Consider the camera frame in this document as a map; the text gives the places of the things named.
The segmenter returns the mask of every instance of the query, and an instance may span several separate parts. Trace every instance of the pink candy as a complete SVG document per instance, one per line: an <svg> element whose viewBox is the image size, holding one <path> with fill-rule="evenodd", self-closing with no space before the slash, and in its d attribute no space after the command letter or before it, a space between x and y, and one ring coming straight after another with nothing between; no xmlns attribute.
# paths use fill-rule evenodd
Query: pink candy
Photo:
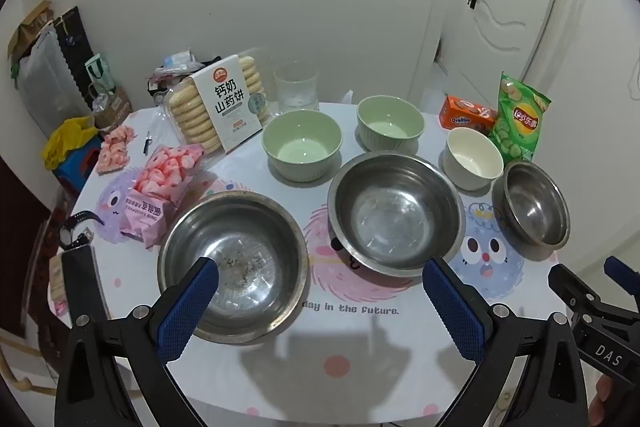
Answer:
<svg viewBox="0 0 640 427"><path fill-rule="evenodd" d="M135 131L128 125L121 125L111 131L100 146L98 163L95 166L98 174L122 169L129 163L127 143L136 137Z"/></svg>
<svg viewBox="0 0 640 427"><path fill-rule="evenodd" d="M138 177L134 189L142 194L156 196L168 201L177 199L183 182L189 182L192 169L204 154L202 145L180 147L159 146L149 158L145 169Z"/></svg>

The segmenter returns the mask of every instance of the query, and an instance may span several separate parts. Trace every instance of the bowl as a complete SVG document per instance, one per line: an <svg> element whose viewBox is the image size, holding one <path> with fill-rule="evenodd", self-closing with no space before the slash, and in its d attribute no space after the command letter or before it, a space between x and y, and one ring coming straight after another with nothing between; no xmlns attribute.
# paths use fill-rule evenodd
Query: bowl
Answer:
<svg viewBox="0 0 640 427"><path fill-rule="evenodd" d="M465 235L465 209L436 167L399 152L346 163L328 195L332 232L361 264L393 277L419 277L432 257L449 260Z"/></svg>
<svg viewBox="0 0 640 427"><path fill-rule="evenodd" d="M468 127L449 131L442 168L456 187L479 190L502 174L500 151L484 134Z"/></svg>
<svg viewBox="0 0 640 427"><path fill-rule="evenodd" d="M311 182L331 170L342 144L342 131L322 112L289 111L271 120L262 132L262 147L287 180Z"/></svg>
<svg viewBox="0 0 640 427"><path fill-rule="evenodd" d="M358 133L370 151L415 152L424 117L412 104L394 96L370 96L358 104Z"/></svg>
<svg viewBox="0 0 640 427"><path fill-rule="evenodd" d="M305 239L291 215L254 192L200 200L167 233L158 256L160 291L200 258L218 265L220 285L194 331L239 344L281 325L300 301L308 273Z"/></svg>
<svg viewBox="0 0 640 427"><path fill-rule="evenodd" d="M537 165L511 162L504 169L506 218L526 242L558 250L569 240L569 209L554 181Z"/></svg>

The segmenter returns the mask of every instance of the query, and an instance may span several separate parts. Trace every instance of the clear glass cup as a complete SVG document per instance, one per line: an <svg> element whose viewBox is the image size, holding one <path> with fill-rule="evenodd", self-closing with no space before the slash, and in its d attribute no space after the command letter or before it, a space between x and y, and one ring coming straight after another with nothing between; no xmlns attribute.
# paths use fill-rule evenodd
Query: clear glass cup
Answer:
<svg viewBox="0 0 640 427"><path fill-rule="evenodd" d="M318 70L304 62L293 62L273 72L278 92L278 112L320 109Z"/></svg>

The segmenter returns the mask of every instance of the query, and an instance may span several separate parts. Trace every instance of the watch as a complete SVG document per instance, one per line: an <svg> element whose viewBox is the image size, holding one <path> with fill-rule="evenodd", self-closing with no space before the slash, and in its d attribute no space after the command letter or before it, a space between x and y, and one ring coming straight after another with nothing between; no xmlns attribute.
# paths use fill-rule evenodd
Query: watch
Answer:
<svg viewBox="0 0 640 427"><path fill-rule="evenodd" d="M104 225L104 221L90 210L83 210L73 216L69 216L60 227L60 247L64 250L71 250L72 248L82 247L83 245L91 243L93 234L91 234L89 230L82 232L75 241L73 237L75 227L87 219L93 219L101 225Z"/></svg>

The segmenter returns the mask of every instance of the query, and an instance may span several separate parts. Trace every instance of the orange box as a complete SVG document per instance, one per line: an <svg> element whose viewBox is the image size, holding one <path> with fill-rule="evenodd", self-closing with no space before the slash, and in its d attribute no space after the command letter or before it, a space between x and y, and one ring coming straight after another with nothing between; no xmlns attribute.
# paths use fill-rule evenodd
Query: orange box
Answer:
<svg viewBox="0 0 640 427"><path fill-rule="evenodd" d="M492 109L449 95L440 110L440 125L444 129L471 127L482 134L489 134L497 117Z"/></svg>

